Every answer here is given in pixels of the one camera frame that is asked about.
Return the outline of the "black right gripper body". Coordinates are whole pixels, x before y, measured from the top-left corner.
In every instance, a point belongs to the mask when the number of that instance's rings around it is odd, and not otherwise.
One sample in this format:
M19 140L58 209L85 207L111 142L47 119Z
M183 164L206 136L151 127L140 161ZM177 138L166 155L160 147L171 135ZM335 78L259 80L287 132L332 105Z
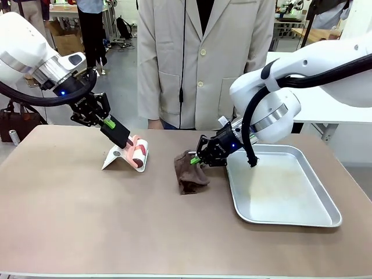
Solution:
M214 151L218 159L227 158L230 154L244 147L241 121L228 121L214 136Z

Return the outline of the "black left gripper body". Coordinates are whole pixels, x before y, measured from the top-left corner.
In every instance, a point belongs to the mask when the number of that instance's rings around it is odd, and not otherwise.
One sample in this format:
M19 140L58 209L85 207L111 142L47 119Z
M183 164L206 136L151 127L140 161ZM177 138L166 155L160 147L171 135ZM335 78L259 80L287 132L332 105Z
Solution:
M98 108L98 103L92 93L95 84L96 80L65 80L52 92L61 97L74 112L90 114Z

